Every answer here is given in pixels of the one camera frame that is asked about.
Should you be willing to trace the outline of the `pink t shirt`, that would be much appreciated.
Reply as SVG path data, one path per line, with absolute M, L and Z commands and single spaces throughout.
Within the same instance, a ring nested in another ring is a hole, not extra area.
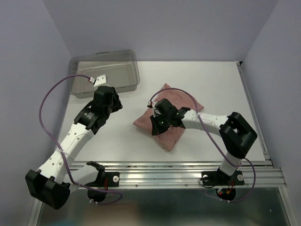
M 158 93 L 158 96 L 155 99 L 156 102 L 165 98 L 169 100 L 170 103 L 174 105 L 178 110 L 181 109 L 182 107 L 187 107 L 196 110 L 193 102 L 195 99 L 191 99 L 188 95 L 184 94 L 183 92 L 177 90 L 171 90 L 170 86 L 166 83 L 163 85 L 161 90 L 162 91 Z M 151 135 L 152 132 L 152 124 L 150 120 L 151 115 L 152 115 L 152 110 L 148 109 L 141 117 L 136 119 L 133 122 L 133 124 L 136 127 L 144 130 L 144 132 L 146 132 L 147 134 Z M 167 132 L 158 136 L 153 136 L 153 138 L 160 144 L 162 148 L 170 152 L 173 149 L 173 147 L 176 145 L 176 143 L 179 141 L 183 133 L 184 133 L 183 128 L 171 127 L 168 129 Z

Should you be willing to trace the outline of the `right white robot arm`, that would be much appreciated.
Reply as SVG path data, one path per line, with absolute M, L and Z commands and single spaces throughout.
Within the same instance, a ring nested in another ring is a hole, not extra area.
M 177 109 L 166 98 L 158 102 L 149 102 L 152 109 L 150 117 L 153 136 L 161 135 L 170 128 L 197 129 L 204 131 L 213 144 L 218 147 L 212 134 L 221 137 L 227 152 L 218 148 L 224 160 L 216 172 L 217 180 L 226 184 L 233 179 L 233 174 L 240 167 L 258 135 L 244 117 L 233 112 L 229 116 L 198 113 L 187 107 Z

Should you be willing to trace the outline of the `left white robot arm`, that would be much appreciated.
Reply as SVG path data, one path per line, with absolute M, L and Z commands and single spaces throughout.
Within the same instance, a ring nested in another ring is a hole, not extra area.
M 102 204 L 107 196 L 112 176 L 105 175 L 105 167 L 95 161 L 71 172 L 69 167 L 85 144 L 106 123 L 111 113 L 122 109 L 114 87 L 99 86 L 90 101 L 76 116 L 66 137 L 50 158 L 37 170 L 25 176 L 30 195 L 55 210 L 67 202 L 79 187 L 90 189 L 88 197 Z

